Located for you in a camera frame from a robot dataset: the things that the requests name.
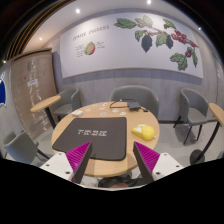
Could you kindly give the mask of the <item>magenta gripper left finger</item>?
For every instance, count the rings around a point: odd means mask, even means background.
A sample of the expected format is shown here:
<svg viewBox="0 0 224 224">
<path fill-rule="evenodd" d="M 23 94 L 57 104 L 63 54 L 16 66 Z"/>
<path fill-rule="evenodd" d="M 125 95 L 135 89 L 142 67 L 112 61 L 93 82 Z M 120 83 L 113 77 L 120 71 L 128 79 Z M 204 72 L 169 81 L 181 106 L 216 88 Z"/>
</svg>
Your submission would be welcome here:
<svg viewBox="0 0 224 224">
<path fill-rule="evenodd" d="M 74 172 L 75 183 L 81 182 L 91 153 L 92 153 L 91 141 L 86 142 L 66 153 L 66 157 Z"/>
</svg>

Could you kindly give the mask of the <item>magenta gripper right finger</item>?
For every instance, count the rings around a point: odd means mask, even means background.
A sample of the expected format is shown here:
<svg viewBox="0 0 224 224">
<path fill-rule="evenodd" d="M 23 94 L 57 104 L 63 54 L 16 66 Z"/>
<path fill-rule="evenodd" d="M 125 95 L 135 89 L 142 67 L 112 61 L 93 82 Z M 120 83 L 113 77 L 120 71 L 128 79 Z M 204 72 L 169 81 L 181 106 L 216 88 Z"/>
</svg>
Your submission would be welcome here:
<svg viewBox="0 0 224 224">
<path fill-rule="evenodd" d="M 139 142 L 134 142 L 133 152 L 144 182 L 146 184 L 153 182 L 152 172 L 160 154 Z"/>
</svg>

